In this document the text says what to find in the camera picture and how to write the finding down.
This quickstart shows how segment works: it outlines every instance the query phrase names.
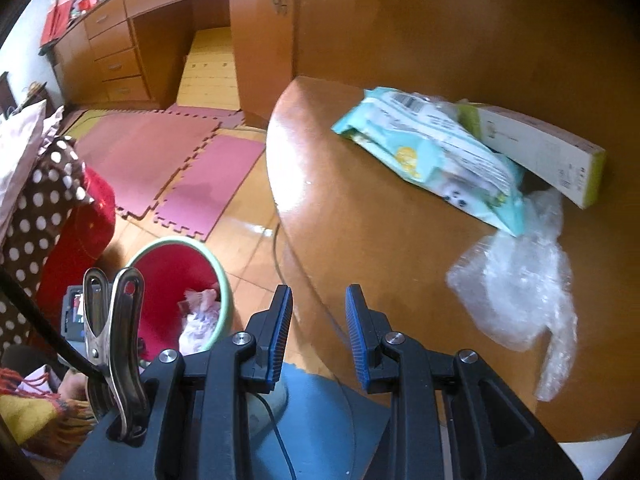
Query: trash can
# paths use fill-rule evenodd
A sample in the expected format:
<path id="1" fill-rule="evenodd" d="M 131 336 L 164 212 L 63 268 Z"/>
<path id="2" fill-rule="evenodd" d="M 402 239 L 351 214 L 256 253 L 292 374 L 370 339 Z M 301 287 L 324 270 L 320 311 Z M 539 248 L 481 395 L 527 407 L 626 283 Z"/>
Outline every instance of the trash can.
<path id="1" fill-rule="evenodd" d="M 127 266 L 135 267 L 145 279 L 138 329 L 145 348 L 139 358 L 152 361 L 166 348 L 178 350 L 182 333 L 178 302 L 188 288 L 201 291 L 220 284 L 220 317 L 203 351 L 229 334 L 234 315 L 231 287 L 222 265 L 202 243 L 177 236 L 160 238 L 140 249 Z"/>

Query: teal plastic package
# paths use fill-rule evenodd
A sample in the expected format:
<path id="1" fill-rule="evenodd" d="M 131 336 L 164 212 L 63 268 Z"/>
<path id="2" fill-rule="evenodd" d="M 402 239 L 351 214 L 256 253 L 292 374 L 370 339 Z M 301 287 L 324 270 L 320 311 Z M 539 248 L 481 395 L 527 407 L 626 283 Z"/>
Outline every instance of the teal plastic package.
<path id="1" fill-rule="evenodd" d="M 523 170 L 444 113 L 443 103 L 393 88 L 365 98 L 332 127 L 406 181 L 471 216 L 519 236 Z"/>

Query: wooden table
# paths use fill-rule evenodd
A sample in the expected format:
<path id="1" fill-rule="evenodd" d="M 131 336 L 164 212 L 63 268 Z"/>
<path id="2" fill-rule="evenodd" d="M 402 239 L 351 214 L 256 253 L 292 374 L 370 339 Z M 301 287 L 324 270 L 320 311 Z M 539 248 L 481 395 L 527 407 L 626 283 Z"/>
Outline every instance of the wooden table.
<path id="1" fill-rule="evenodd" d="M 610 241 L 595 235 L 613 218 L 610 211 L 598 205 L 582 211 L 564 201 L 560 241 L 574 270 L 578 357 L 562 392 L 552 402 L 537 402 L 533 393 L 548 339 L 524 353 L 503 348 L 475 327 L 445 282 L 460 255 L 494 229 L 404 182 L 334 134 L 332 124 L 362 97 L 359 88 L 299 77 L 280 97 L 267 136 L 268 174 L 286 245 L 282 270 L 300 327 L 328 368 L 357 385 L 344 292 L 359 283 L 370 308 L 426 348 L 478 351 L 558 440 L 630 431 L 640 418 L 639 298 L 631 273 L 608 267 L 615 255 Z"/>

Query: polka dot fabric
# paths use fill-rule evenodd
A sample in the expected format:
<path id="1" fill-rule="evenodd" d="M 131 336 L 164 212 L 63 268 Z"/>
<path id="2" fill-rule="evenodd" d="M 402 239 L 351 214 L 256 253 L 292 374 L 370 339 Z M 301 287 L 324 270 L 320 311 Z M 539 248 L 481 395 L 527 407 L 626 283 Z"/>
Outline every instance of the polka dot fabric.
<path id="1" fill-rule="evenodd" d="M 56 137 L 41 148 L 18 197 L 0 253 L 0 265 L 27 296 L 35 297 L 42 269 L 72 209 L 91 200 L 83 183 L 83 163 L 74 151 L 73 139 Z M 0 355 L 10 345 L 25 341 L 29 330 L 24 316 L 0 292 Z"/>

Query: blue mat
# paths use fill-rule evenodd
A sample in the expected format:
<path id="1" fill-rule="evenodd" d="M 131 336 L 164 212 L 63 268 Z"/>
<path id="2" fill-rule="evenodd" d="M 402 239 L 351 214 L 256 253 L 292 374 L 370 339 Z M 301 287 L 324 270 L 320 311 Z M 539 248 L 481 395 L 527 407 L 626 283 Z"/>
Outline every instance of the blue mat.
<path id="1" fill-rule="evenodd" d="M 359 480 L 385 429 L 389 409 L 294 365 L 284 364 L 282 376 L 289 400 L 278 428 L 298 480 Z M 355 466 L 350 471 L 354 438 Z M 290 478 L 271 426 L 252 441 L 252 457 L 255 480 Z"/>

